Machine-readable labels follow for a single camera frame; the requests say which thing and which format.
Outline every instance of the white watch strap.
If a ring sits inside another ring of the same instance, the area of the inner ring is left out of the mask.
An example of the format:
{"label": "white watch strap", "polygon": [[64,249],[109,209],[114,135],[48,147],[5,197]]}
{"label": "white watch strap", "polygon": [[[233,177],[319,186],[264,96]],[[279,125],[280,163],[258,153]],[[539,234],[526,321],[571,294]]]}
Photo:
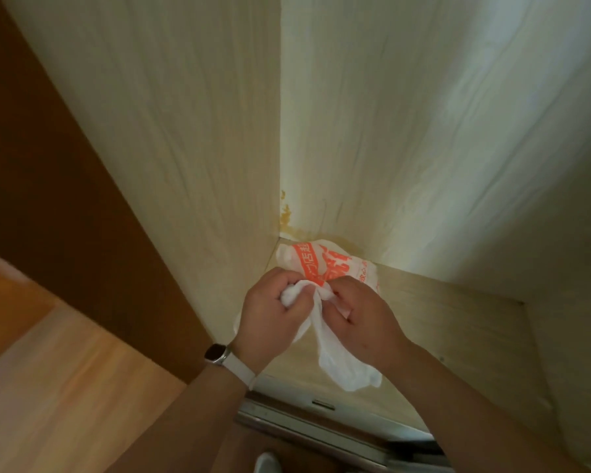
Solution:
{"label": "white watch strap", "polygon": [[252,382],[256,378],[256,375],[254,375],[254,372],[252,372],[249,367],[240,361],[232,352],[230,352],[226,359],[223,360],[221,365],[239,377],[249,389],[252,387]]}

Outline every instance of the brown wooden door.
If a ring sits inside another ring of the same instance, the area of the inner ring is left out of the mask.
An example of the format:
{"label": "brown wooden door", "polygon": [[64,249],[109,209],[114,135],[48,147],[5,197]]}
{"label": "brown wooden door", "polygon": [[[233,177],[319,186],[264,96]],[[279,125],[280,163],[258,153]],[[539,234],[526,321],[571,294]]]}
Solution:
{"label": "brown wooden door", "polygon": [[210,339],[0,3],[0,257],[189,381]]}

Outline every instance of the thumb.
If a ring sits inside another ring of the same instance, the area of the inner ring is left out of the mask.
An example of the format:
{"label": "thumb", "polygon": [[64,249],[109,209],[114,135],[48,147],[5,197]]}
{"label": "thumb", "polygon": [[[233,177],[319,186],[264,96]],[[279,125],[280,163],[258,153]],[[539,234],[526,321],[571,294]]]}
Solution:
{"label": "thumb", "polygon": [[339,313],[339,310],[332,302],[322,302],[322,317],[339,340],[346,337],[349,327],[348,321]]}
{"label": "thumb", "polygon": [[287,315],[293,318],[295,322],[298,322],[298,325],[304,322],[304,319],[309,316],[313,309],[313,294],[315,294],[315,287],[312,285],[306,286],[298,294],[290,309],[287,310]]}

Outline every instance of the forearm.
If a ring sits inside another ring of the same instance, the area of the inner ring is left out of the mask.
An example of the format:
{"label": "forearm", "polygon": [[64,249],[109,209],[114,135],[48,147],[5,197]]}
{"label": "forearm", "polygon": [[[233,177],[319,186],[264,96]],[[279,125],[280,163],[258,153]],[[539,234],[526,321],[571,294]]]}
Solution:
{"label": "forearm", "polygon": [[208,472],[247,388],[208,365],[108,473]]}
{"label": "forearm", "polygon": [[415,344],[399,355],[387,376],[416,408],[458,471],[588,472]]}

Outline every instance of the hand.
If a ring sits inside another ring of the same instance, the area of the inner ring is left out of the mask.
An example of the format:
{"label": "hand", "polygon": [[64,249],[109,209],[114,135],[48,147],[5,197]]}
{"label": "hand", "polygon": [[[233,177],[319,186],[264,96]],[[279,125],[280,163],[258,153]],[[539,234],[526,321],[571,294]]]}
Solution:
{"label": "hand", "polygon": [[282,291],[301,280],[302,274],[275,267],[245,295],[241,325],[230,349],[255,374],[287,350],[311,313],[314,286],[302,289],[289,310],[280,303]]}
{"label": "hand", "polygon": [[412,345],[389,305],[357,279],[340,277],[328,284],[351,312],[346,319],[331,302],[322,302],[324,321],[350,353],[389,376]]}

